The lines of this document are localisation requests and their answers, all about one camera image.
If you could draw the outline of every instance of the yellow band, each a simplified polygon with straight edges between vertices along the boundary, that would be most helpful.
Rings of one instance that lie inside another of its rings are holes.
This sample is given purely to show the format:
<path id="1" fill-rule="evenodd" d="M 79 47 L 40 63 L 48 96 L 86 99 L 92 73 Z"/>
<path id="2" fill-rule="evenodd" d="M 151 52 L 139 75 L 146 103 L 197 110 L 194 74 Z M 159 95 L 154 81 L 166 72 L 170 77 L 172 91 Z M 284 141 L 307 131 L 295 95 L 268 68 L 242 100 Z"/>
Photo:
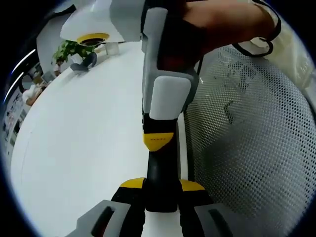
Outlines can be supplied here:
<path id="1" fill-rule="evenodd" d="M 77 39 L 77 43 L 82 43 L 85 40 L 90 40 L 90 39 L 104 39 L 107 40 L 110 37 L 109 34 L 107 33 L 92 33 L 92 34 L 87 34 L 84 36 L 81 36 Z"/>
<path id="2" fill-rule="evenodd" d="M 146 147 L 151 152 L 158 151 L 164 145 L 171 141 L 173 132 L 169 133 L 144 133 L 143 139 Z"/>
<path id="3" fill-rule="evenodd" d="M 145 178 L 130 179 L 122 183 L 120 187 L 141 189 L 143 187 L 144 179 Z"/>
<path id="4" fill-rule="evenodd" d="M 205 190 L 205 188 L 196 182 L 192 182 L 185 179 L 180 179 L 180 183 L 182 186 L 182 190 L 185 191 L 198 191 L 198 190 Z"/>

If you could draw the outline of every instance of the white plastic casing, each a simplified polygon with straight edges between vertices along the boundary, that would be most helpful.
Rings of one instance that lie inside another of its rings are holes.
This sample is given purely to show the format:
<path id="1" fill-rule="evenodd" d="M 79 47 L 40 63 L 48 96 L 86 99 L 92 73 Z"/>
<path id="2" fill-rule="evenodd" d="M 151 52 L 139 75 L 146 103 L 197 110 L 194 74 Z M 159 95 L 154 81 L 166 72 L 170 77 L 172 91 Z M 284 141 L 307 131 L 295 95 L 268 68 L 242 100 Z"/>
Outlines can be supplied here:
<path id="1" fill-rule="evenodd" d="M 160 76 L 154 82 L 149 117 L 172 120 L 179 117 L 191 89 L 186 78 Z"/>

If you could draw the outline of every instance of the white tabletop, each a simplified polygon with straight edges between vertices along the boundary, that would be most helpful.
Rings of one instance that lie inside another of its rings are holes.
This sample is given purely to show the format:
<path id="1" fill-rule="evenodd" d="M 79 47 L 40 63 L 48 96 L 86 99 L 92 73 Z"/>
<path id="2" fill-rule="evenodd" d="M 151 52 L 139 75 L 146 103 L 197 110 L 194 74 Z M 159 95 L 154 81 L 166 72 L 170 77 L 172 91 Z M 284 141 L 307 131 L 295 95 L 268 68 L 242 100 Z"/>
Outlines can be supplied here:
<path id="1" fill-rule="evenodd" d="M 146 176 L 143 60 L 141 43 L 122 44 L 120 55 L 85 75 L 67 69 L 30 109 L 15 143 L 11 181 L 41 235 L 67 235 L 122 182 Z M 142 236 L 182 236 L 179 213 L 146 212 Z"/>

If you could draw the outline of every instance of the white wall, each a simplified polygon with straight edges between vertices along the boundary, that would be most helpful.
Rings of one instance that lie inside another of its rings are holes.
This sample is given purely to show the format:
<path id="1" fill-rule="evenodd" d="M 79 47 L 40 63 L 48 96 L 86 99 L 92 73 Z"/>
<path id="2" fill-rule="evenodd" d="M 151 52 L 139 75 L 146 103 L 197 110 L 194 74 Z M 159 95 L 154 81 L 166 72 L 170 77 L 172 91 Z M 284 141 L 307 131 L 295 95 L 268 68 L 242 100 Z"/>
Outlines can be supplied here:
<path id="1" fill-rule="evenodd" d="M 51 19 L 45 25 L 45 27 L 42 29 L 36 39 L 39 62 L 41 68 L 43 69 L 43 73 L 53 70 L 55 61 L 52 57 L 53 54 L 57 51 L 58 46 L 63 41 L 63 39 L 60 38 L 60 31 L 69 16 L 70 14 L 67 14 Z M 72 64 L 71 60 L 69 60 L 67 63 L 64 63 L 61 66 L 61 70 L 65 70 L 67 67 L 70 66 L 70 64 Z"/>

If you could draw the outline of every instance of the perforated mesh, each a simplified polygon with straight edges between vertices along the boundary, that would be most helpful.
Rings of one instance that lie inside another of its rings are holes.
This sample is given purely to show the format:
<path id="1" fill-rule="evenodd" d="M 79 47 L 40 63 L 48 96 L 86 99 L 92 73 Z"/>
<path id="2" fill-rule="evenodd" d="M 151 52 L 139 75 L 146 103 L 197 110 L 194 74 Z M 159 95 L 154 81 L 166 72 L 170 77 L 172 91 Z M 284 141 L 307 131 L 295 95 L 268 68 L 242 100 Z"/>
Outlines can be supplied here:
<path id="1" fill-rule="evenodd" d="M 208 55 L 185 115 L 195 180 L 266 236 L 295 227 L 316 190 L 316 124 L 294 84 L 231 46 Z"/>

